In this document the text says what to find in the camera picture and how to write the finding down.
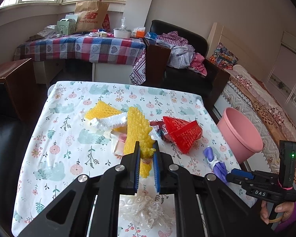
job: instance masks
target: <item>pink strap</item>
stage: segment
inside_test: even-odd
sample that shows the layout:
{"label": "pink strap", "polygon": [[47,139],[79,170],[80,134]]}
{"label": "pink strap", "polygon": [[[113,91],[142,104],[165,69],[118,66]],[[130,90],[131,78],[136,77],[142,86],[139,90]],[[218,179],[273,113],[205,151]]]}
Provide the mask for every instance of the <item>pink strap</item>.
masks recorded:
{"label": "pink strap", "polygon": [[280,183],[280,181],[277,179],[277,181],[278,181],[278,184],[281,186],[281,188],[283,188],[283,189],[285,189],[285,190],[291,190],[293,187],[290,187],[290,188],[284,188],[284,187],[282,187],[282,185],[281,185],[281,183]]}

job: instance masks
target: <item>desk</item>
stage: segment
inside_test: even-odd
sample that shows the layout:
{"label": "desk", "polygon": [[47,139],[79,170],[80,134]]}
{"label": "desk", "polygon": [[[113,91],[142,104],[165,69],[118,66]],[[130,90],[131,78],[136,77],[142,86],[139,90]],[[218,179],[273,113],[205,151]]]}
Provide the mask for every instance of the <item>desk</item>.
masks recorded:
{"label": "desk", "polygon": [[[98,100],[121,111],[136,106],[149,120],[160,120],[163,116],[197,120],[203,136],[188,154],[182,154],[172,143],[157,139],[161,152],[171,154],[174,163],[193,174],[204,176],[212,172],[203,155],[208,145],[225,162],[228,172],[240,168],[198,95],[124,84],[60,81],[45,103],[23,160],[12,224],[15,236],[78,175],[94,177],[120,163],[121,156],[111,151],[111,140],[84,118]],[[230,187],[248,205],[254,203],[239,186],[230,183]],[[158,195],[153,177],[141,178],[139,191],[159,200],[166,213],[174,216],[174,196]],[[120,237],[156,237],[165,233],[159,226],[143,232],[123,219],[119,219],[119,227]],[[167,236],[176,236],[175,226]]]}
{"label": "desk", "polygon": [[[62,59],[92,62],[92,80],[95,80],[96,63],[132,66],[140,56],[145,57],[143,39],[102,38],[91,37],[88,34],[74,34],[61,38],[25,42],[16,48],[14,60],[32,58],[33,61],[37,61],[34,63],[36,81],[49,87],[51,79],[64,68],[61,64]],[[142,65],[141,72],[136,74],[145,80],[143,68],[145,64]]]}

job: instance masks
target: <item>red packaging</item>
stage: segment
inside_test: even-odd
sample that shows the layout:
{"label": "red packaging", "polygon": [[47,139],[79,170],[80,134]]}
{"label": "red packaging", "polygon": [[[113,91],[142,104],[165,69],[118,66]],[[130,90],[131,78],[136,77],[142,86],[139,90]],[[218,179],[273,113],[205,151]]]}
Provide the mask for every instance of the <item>red packaging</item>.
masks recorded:
{"label": "red packaging", "polygon": [[182,153],[187,154],[193,143],[202,136],[203,130],[196,120],[163,117],[166,129]]}
{"label": "red packaging", "polygon": [[110,30],[111,30],[111,27],[110,27],[110,19],[109,19],[109,15],[108,14],[105,15],[104,21],[102,23],[102,28],[107,33],[110,32]]}

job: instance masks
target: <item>pink checkered cloth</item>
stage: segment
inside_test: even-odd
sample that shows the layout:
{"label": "pink checkered cloth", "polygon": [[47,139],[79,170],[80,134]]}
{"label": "pink checkered cloth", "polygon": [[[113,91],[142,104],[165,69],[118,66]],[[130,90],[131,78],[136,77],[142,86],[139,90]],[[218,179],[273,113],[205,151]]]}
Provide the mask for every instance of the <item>pink checkered cloth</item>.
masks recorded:
{"label": "pink checkered cloth", "polygon": [[177,31],[172,31],[168,34],[163,33],[162,35],[158,36],[158,39],[177,46],[184,46],[188,44],[187,39],[178,36]]}
{"label": "pink checkered cloth", "polygon": [[137,72],[130,76],[131,81],[133,84],[141,85],[146,80],[145,57],[143,39],[99,38],[88,34],[74,34],[25,42],[16,48],[13,60],[80,59],[92,63],[132,65]]}
{"label": "pink checkered cloth", "polygon": [[193,56],[193,60],[187,69],[194,71],[196,73],[202,74],[203,76],[207,76],[207,70],[203,64],[204,60],[205,58],[203,55],[195,52]]}

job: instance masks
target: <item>hand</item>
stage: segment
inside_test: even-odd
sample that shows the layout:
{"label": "hand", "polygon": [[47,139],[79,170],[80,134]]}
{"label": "hand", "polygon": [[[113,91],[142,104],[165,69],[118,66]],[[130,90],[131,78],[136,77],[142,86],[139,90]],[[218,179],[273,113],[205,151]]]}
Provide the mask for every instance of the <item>hand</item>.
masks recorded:
{"label": "hand", "polygon": [[[293,210],[294,210],[294,202],[284,202],[284,203],[277,205],[275,208],[275,212],[277,212],[277,213],[283,212],[283,218],[281,219],[282,222],[289,219],[289,217],[293,213]],[[262,204],[261,204],[260,217],[264,223],[266,223],[267,225],[269,224],[269,222],[270,222],[268,219],[269,212],[266,207],[266,201],[264,201],[264,200],[262,201]]]}

